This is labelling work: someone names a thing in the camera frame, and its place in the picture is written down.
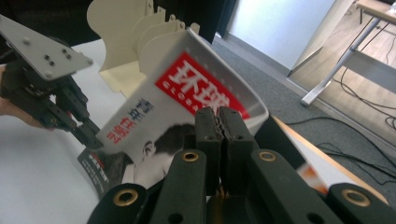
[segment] magazine cover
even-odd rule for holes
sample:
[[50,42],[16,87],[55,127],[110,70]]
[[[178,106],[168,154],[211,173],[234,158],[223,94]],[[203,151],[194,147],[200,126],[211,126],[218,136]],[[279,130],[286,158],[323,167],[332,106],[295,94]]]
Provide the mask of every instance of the magazine cover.
[[200,108],[238,110],[252,134],[268,118],[262,100],[191,30],[150,41],[139,68],[147,79],[97,134],[103,148],[78,157],[101,197],[121,183],[148,189],[162,180]]

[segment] screw hole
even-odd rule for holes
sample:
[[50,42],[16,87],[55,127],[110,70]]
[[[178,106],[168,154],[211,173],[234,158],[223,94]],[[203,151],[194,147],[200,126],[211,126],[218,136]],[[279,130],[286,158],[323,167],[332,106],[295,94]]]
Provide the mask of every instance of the screw hole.
[[323,218],[320,215],[318,215],[318,214],[310,213],[310,214],[308,214],[307,217],[308,217],[308,220],[311,223],[314,223],[314,224],[322,224],[322,223],[324,223]]
[[133,198],[134,195],[132,195],[131,192],[125,192],[123,194],[120,195],[120,201],[121,202],[128,202],[129,200],[131,200]]
[[199,155],[195,152],[186,152],[183,155],[183,160],[184,161],[196,161],[198,160]]
[[172,224],[178,224],[183,221],[183,216],[180,213],[174,213],[169,216],[168,222]]

